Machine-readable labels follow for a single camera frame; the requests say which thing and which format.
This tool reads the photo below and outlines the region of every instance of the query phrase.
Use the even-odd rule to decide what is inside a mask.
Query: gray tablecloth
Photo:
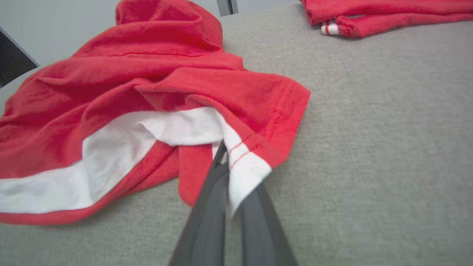
[[[473,265],[473,22],[347,40],[301,4],[221,21],[246,68],[312,91],[265,182],[301,266]],[[76,224],[2,224],[0,264],[166,265],[189,210],[174,180]],[[227,266],[242,265],[239,225]]]

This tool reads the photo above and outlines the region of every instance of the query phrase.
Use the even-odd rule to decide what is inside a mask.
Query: tongs
[[[210,167],[170,266],[223,266],[229,168],[224,142]],[[244,266],[297,262],[263,183],[240,206]]]

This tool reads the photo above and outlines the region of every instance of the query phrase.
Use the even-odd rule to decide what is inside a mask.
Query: clothing
[[[177,175],[192,205],[222,139],[234,213],[288,156],[309,91],[245,70],[209,12],[124,0],[116,23],[6,102],[0,222],[74,222]]]
[[[301,0],[324,35],[366,37],[396,27],[473,20],[471,0]]]

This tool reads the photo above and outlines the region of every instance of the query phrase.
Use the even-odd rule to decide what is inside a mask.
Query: dark corner object
[[[36,67],[0,28],[0,88]]]
[[[224,143],[187,220],[170,266],[224,265],[225,211],[228,200],[228,160]],[[296,266],[271,199],[261,183],[240,206],[245,266]]]

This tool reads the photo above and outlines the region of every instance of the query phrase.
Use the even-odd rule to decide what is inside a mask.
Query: red and white garment
[[[473,20],[472,0],[301,0],[324,35],[366,37],[397,27]]]
[[[0,222],[74,222],[177,176],[192,205],[222,139],[233,213],[287,158],[307,89],[245,70],[192,2],[124,0],[116,23],[7,101]]]

